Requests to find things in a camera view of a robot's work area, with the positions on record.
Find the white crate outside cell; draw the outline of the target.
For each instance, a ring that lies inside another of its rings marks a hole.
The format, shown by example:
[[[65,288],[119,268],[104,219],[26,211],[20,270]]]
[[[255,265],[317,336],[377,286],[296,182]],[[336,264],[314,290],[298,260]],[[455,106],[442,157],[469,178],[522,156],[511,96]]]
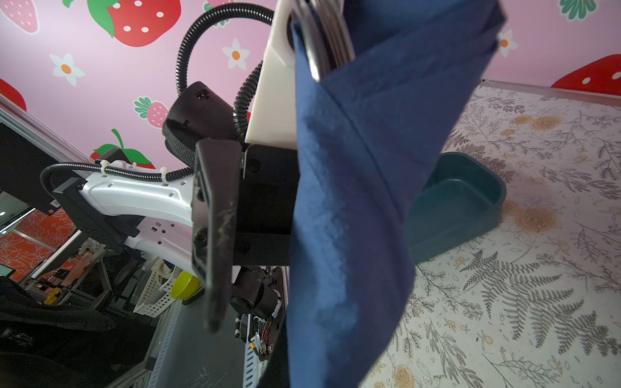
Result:
[[[173,304],[171,290],[181,274],[181,269],[157,258],[150,263],[148,270],[147,283],[135,303],[133,312],[136,315],[157,318]]]

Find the blue paper napkin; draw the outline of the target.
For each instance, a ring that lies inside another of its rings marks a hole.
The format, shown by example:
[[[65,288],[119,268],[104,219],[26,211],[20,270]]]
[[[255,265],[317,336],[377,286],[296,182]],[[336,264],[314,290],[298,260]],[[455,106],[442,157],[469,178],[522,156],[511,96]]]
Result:
[[[406,218],[505,22],[497,1],[348,1],[344,18],[356,57],[320,81],[291,28],[300,181],[262,387],[356,387],[385,351],[415,280]]]

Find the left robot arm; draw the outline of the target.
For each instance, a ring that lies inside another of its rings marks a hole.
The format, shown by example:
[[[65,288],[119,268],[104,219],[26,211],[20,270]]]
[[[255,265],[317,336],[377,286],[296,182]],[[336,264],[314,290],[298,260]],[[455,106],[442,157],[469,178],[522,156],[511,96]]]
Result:
[[[184,168],[148,171],[113,150],[97,163],[47,167],[40,180],[93,239],[196,276],[210,331],[228,308],[278,330],[287,288],[267,268],[289,261],[299,181],[293,87],[245,84],[229,104],[194,82],[163,132]]]

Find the yellow-green object outside cell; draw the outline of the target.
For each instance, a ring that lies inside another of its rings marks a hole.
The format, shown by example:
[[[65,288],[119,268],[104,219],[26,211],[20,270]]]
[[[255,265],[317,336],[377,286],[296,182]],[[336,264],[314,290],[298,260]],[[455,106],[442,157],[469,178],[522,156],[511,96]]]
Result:
[[[182,271],[171,288],[170,298],[183,301],[188,300],[190,297],[194,296],[201,287],[202,285],[197,277],[191,273]]]

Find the silver fork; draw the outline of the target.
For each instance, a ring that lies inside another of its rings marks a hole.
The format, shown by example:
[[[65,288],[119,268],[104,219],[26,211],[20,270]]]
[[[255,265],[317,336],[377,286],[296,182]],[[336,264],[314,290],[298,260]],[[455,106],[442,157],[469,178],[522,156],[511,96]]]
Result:
[[[310,3],[319,17],[323,34],[328,40],[335,68],[353,61],[356,54],[343,16],[344,2],[318,0]]]

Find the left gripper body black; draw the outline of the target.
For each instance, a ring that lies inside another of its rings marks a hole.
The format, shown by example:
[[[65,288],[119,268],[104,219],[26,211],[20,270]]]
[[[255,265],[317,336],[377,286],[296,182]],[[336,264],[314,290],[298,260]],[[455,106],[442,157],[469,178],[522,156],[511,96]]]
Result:
[[[299,177],[297,150],[247,147],[239,182],[233,264],[289,265]]]

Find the silver spoon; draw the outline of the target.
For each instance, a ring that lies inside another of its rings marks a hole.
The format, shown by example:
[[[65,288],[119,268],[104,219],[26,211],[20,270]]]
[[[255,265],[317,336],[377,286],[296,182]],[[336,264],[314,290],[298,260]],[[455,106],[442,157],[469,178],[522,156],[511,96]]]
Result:
[[[332,71],[332,64],[319,14],[309,1],[293,0],[290,4],[312,78],[315,82],[320,82]]]

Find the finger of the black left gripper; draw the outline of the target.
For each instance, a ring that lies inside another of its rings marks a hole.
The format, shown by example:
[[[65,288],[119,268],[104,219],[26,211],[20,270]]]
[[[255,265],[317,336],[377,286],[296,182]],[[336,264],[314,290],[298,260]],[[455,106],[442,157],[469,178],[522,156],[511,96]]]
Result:
[[[205,323],[217,332],[231,298],[242,147],[197,142],[192,198],[192,266],[205,291]]]

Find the dark teal plastic bin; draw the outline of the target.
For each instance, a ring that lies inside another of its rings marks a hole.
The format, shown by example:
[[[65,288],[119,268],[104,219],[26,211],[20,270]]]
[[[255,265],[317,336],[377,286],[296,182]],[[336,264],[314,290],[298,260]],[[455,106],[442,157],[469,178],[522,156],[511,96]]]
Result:
[[[505,200],[506,183],[485,165],[462,153],[441,155],[405,226],[414,264],[497,227]]]

